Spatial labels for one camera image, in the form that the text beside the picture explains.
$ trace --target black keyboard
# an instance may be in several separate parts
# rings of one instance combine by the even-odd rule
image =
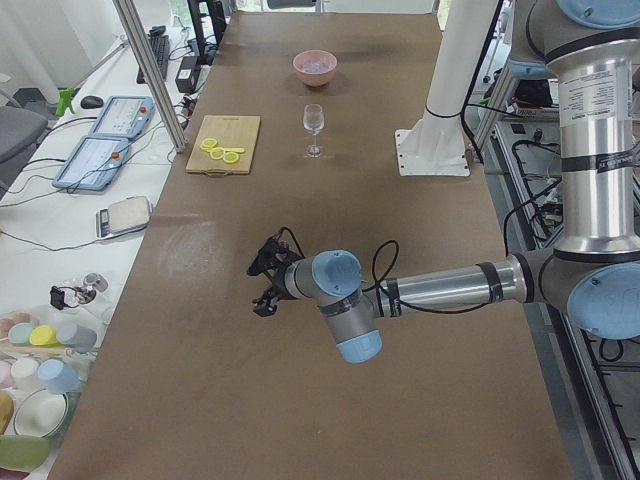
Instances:
[[[169,68],[169,53],[171,53],[171,48],[169,46],[169,36],[168,35],[152,35],[149,38],[149,44],[151,45],[151,51],[153,55],[156,57],[156,62],[158,62],[158,67],[160,67],[160,73],[162,74],[163,79],[167,79],[167,69]],[[138,69],[138,78],[136,78],[136,83],[146,83],[144,81],[144,74],[142,73],[142,69]]]

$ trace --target white sticker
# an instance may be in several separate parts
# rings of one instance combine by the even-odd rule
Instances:
[[[614,67],[566,80],[560,84],[560,126],[589,120],[629,118],[629,73]]]

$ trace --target green clamp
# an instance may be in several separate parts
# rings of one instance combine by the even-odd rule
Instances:
[[[56,116],[61,117],[64,115],[64,112],[67,111],[67,108],[71,110],[71,113],[76,113],[73,111],[73,107],[71,106],[71,98],[73,97],[75,88],[62,88],[60,89],[60,101],[58,102],[58,108],[56,108]]]

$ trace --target blue joint cap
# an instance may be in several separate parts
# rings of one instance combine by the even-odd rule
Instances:
[[[511,70],[511,75],[520,80],[545,80],[554,77],[554,74],[544,63],[509,59],[509,69]]]
[[[567,304],[569,320],[601,338],[640,335],[640,265],[601,268],[583,278]]]
[[[564,14],[585,27],[608,30],[640,21],[638,0],[556,0]]]
[[[382,337],[378,330],[345,340],[337,345],[338,350],[349,363],[362,363],[372,359],[382,350]]]
[[[311,275],[318,287],[333,297],[351,295],[362,282],[360,262],[345,250],[316,255],[311,263]]]

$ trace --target pink bowl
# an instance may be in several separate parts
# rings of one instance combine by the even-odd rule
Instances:
[[[333,54],[324,50],[307,50],[293,59],[296,76],[305,85],[320,87],[333,78],[338,60]]]

